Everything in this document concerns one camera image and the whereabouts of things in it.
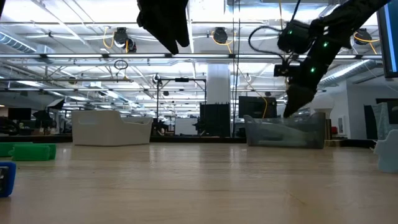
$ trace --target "green block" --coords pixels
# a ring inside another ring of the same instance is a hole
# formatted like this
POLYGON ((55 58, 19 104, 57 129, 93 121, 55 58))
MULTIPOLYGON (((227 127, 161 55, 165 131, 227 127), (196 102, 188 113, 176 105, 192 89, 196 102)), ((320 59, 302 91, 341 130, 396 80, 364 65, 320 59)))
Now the green block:
POLYGON ((48 161, 50 146, 35 144, 16 144, 10 151, 13 161, 48 161))
POLYGON ((32 142, 0 142, 0 157, 10 157, 9 151, 13 150, 15 144, 33 144, 32 142))
POLYGON ((55 155, 57 154, 57 145, 56 144, 33 144, 34 146, 48 146, 50 147, 50 160, 55 159, 55 155))

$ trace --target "blue object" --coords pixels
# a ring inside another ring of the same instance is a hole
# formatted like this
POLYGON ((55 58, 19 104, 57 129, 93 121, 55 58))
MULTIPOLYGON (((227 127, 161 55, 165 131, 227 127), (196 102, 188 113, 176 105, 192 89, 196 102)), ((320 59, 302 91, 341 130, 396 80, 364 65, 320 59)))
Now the blue object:
POLYGON ((0 198, 12 194, 16 168, 17 166, 13 162, 0 162, 0 198))

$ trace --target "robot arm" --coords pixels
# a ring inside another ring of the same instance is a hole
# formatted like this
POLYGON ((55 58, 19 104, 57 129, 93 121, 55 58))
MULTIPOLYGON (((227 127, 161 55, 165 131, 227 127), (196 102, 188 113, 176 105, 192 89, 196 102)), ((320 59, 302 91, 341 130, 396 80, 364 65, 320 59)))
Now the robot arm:
POLYGON ((349 40, 354 32, 389 1, 350 0, 337 7, 329 16, 315 19, 310 25, 299 21, 290 21, 287 24, 279 36, 278 47, 296 54, 310 50, 307 58, 298 67, 287 62, 275 67, 275 76, 289 78, 285 118, 313 100, 319 81, 326 74, 340 48, 350 49, 349 40))

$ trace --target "pillar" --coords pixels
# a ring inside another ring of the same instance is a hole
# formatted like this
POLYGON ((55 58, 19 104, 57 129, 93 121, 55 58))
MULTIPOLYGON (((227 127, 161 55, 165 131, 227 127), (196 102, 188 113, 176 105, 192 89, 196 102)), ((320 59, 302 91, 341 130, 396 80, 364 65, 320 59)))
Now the pillar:
POLYGON ((230 76, 229 64, 207 65, 207 104, 231 101, 230 76))

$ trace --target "wooden table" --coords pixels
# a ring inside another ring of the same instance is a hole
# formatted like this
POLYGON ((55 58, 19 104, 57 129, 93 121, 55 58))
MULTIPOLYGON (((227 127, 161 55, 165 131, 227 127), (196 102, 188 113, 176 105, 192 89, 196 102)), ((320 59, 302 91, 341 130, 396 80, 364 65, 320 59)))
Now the wooden table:
POLYGON ((398 175, 365 149, 73 147, 18 162, 1 224, 396 224, 398 175))

